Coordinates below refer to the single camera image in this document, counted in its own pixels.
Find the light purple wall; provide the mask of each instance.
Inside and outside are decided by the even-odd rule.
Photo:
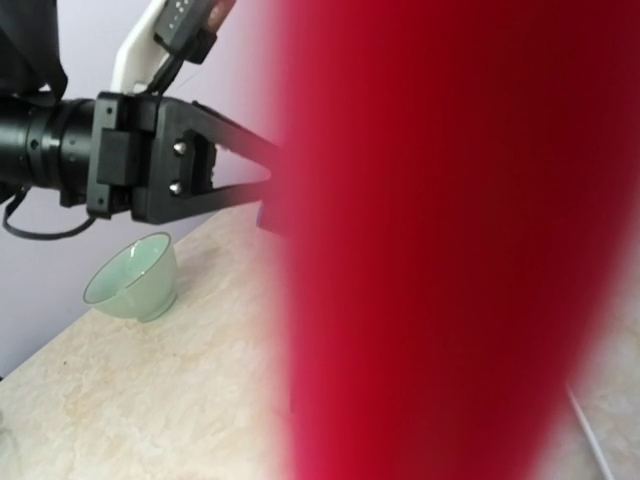
[[[95,97],[109,88],[120,43],[148,0],[60,0],[60,48],[69,75],[67,98]],[[202,67],[187,65],[168,95],[198,100],[274,139],[275,101],[268,66],[274,61],[271,0],[240,0]],[[229,154],[216,174],[225,183],[252,176]],[[26,229],[63,230],[85,218],[82,208],[58,206],[55,192],[32,191],[14,217]],[[86,311],[81,296],[93,272],[120,248],[149,232],[179,239],[207,217],[164,227],[133,223],[128,215],[98,222],[81,236],[51,243],[19,240],[0,230],[0,375],[4,376]]]

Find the bowl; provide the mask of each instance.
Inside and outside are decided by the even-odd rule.
[[[178,263],[167,233],[132,243],[91,279],[84,291],[87,305],[116,318],[155,320],[176,299]]]

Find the blurry red object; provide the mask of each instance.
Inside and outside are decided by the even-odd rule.
[[[286,3],[298,478],[523,478],[632,211],[640,3]]]

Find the bolt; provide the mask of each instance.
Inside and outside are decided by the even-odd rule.
[[[182,156],[187,153],[187,144],[184,142],[178,142],[173,146],[173,151]]]
[[[180,195],[182,193],[182,185],[180,185],[180,182],[172,183],[169,186],[169,190],[171,190],[171,193],[173,193],[176,196]]]

